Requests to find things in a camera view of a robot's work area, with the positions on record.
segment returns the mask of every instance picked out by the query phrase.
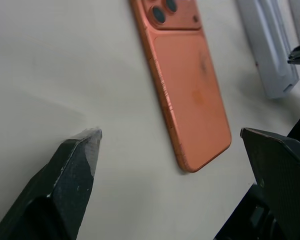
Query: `orange smartphone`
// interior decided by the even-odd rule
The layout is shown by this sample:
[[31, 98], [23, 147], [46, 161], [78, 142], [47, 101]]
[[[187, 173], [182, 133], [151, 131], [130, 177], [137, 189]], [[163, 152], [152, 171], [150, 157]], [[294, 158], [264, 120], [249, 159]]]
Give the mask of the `orange smartphone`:
[[195, 0], [130, 0], [181, 169], [225, 151], [231, 132]]

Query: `camera lens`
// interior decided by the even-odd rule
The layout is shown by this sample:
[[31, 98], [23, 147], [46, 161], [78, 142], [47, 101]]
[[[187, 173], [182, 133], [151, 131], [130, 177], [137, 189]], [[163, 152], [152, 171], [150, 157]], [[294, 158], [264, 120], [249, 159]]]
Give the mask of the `camera lens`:
[[165, 0], [166, 7], [173, 13], [177, 11], [177, 4], [175, 0]]
[[157, 20], [159, 23], [163, 24], [166, 21], [165, 13], [160, 9], [160, 7], [154, 6], [152, 8], [152, 13], [155, 20]]

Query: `smartphone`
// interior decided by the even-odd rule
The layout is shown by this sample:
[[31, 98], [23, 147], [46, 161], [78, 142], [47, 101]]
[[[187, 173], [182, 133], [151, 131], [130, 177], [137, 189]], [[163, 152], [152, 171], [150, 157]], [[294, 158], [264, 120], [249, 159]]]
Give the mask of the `smartphone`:
[[194, 173], [231, 132], [195, 0], [130, 0], [178, 165]]

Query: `white table surface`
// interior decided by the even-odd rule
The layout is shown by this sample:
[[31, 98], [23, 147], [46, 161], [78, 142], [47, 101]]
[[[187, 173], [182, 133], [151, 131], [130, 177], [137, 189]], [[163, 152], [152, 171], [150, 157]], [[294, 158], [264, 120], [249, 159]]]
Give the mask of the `white table surface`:
[[240, 129], [286, 135], [300, 83], [267, 100], [235, 1], [198, 4], [232, 144], [181, 174], [128, 0], [0, 0], [0, 220], [62, 140], [100, 126], [78, 240], [214, 238], [254, 182]]

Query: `white device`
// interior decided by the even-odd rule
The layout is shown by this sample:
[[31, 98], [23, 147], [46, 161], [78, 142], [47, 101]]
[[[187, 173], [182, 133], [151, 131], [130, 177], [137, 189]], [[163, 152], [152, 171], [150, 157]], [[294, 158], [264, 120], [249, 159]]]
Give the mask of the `white device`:
[[285, 97], [299, 76], [287, 62], [291, 48], [277, 0], [238, 0], [238, 6], [266, 96]]

